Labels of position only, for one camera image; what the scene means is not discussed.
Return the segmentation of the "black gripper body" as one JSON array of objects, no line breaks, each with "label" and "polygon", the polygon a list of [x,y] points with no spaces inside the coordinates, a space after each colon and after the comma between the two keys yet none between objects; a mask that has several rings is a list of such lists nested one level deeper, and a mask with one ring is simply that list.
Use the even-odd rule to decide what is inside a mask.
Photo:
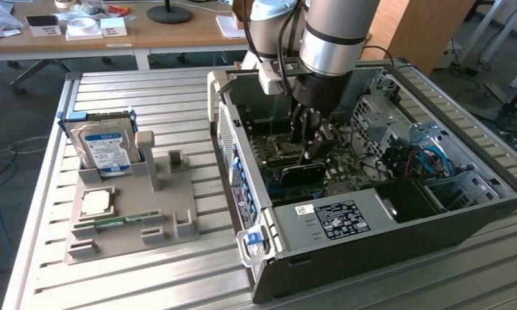
[{"label": "black gripper body", "polygon": [[292,97],[302,106],[330,114],[340,105],[352,72],[341,76],[304,74],[296,77]]}]

